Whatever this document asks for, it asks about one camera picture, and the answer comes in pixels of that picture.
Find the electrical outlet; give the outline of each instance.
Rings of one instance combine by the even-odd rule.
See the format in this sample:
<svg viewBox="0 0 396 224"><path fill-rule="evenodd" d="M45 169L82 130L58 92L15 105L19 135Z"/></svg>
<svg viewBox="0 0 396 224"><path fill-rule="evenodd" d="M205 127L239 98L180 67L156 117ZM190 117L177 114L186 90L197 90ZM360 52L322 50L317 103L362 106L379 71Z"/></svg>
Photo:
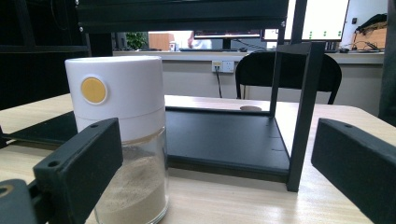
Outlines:
<svg viewBox="0 0 396 224"><path fill-rule="evenodd" d="M223 73L233 73L234 62L222 62L222 64Z"/></svg>
<svg viewBox="0 0 396 224"><path fill-rule="evenodd" d="M216 67L218 72L222 72L222 61L212 61L212 72L216 72Z"/></svg>

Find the monitor screen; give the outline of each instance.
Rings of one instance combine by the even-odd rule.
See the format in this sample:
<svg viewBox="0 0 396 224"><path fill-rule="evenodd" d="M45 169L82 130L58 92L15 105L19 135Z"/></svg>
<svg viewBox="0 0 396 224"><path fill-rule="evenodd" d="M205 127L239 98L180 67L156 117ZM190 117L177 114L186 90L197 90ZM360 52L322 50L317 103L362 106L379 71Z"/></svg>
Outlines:
<svg viewBox="0 0 396 224"><path fill-rule="evenodd" d="M296 0L289 1L285 39L291 39ZM303 41L324 40L339 42L342 40L349 0L308 0L305 12ZM277 30L262 31L262 41L276 41Z"/></svg>
<svg viewBox="0 0 396 224"><path fill-rule="evenodd" d="M260 30L197 30L194 39L243 39L260 38Z"/></svg>

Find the table surface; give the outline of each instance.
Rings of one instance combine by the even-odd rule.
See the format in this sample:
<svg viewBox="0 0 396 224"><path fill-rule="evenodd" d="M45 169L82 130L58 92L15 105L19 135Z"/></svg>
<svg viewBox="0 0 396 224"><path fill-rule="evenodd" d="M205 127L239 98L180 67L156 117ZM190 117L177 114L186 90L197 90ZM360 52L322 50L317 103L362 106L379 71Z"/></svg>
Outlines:
<svg viewBox="0 0 396 224"><path fill-rule="evenodd" d="M167 105L239 109L268 102L165 96ZM4 133L13 133L73 110L70 95L54 97L0 111ZM277 104L276 120L290 153L298 104ZM364 112L343 105L315 105L304 169L298 193L283 183L169 169L169 209L161 223L371 223L361 211L311 164L318 118L354 125L396 146L396 128ZM10 143L0 149L0 181L34 179L32 168L51 153L47 146ZM95 223L90 216L87 223Z"/></svg>

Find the black platform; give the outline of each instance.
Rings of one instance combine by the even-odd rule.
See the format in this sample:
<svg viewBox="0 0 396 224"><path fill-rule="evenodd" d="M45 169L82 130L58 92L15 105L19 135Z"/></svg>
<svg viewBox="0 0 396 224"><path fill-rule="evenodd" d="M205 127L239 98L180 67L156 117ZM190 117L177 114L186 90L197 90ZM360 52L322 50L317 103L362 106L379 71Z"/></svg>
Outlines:
<svg viewBox="0 0 396 224"><path fill-rule="evenodd" d="M8 134L61 145L77 133L73 112ZM262 112L166 107L170 167L286 182L289 154L276 119Z"/></svg>

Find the black chair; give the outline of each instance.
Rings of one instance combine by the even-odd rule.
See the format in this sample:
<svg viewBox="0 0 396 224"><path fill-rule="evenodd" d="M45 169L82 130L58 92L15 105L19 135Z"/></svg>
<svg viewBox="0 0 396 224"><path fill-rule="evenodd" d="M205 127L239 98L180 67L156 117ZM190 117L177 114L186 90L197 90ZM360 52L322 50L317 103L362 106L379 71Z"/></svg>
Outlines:
<svg viewBox="0 0 396 224"><path fill-rule="evenodd" d="M239 62L235 70L237 99L241 99L241 85L272 87L275 58L274 51L255 51ZM300 90L303 83L305 57L285 54L282 57L282 64L288 66L281 68L279 88ZM331 92L328 105L334 103L341 79L340 66L333 58L325 54L320 70L318 91Z"/></svg>

